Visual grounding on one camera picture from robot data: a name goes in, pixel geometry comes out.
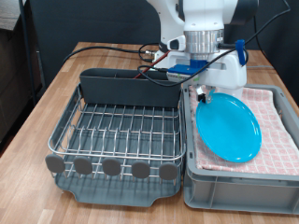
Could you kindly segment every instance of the wooden tabletop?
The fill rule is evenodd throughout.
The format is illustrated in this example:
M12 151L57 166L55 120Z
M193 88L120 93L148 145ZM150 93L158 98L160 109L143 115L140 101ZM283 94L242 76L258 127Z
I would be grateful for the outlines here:
M105 45L138 49L132 45L78 43L76 49ZM250 51L248 66L269 65L259 51ZM91 67L136 69L136 54L93 49L69 59L0 159L0 223L299 223L299 216L192 209L175 196L157 200L150 208L86 204L54 183L45 163L48 139L78 84ZM248 83L276 85L292 107L299 109L276 71L249 68Z

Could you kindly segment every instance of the dish towel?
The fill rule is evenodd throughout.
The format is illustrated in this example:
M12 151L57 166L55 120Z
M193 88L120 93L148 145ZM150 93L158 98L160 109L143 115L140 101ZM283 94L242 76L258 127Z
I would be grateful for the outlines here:
M299 152L286 131L273 103L273 92L244 88L242 102L258 120L262 131L262 147L251 161L235 163L213 153L202 141L194 114L198 102L194 87L190 87L192 129L196 167L198 169L270 175L299 175Z

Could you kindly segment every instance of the dish rack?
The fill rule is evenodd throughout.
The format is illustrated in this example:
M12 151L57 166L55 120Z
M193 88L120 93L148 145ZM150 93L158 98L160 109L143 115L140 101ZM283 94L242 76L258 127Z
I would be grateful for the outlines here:
M94 83L90 73L99 73L97 80L111 82L110 90L115 91L112 84L116 79L132 71L118 72L118 78L100 78L112 71L91 69L84 78ZM49 140L52 154L46 164L57 186L84 203L151 206L158 198L176 194L186 150L182 94L176 107L159 106L159 100L157 106L95 104L83 96L93 89L91 83L85 85L84 78Z

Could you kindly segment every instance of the gray plastic bin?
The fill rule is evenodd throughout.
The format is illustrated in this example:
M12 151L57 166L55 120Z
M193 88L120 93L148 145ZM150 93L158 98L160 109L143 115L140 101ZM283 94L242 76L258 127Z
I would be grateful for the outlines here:
M270 90L277 111L295 144L299 146L299 120L282 90L276 86L248 85ZM193 208L250 212L299 214L299 177L259 175L197 169L192 138L192 120L188 86L184 86L187 134L187 165L184 176L184 200Z

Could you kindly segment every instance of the blue plastic plate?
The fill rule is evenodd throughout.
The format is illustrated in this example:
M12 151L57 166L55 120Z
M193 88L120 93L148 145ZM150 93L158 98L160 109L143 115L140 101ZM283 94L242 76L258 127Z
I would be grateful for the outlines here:
M234 96L211 94L212 102L200 102L196 109L196 127L203 141L216 155L227 161L252 160L262 144L257 119Z

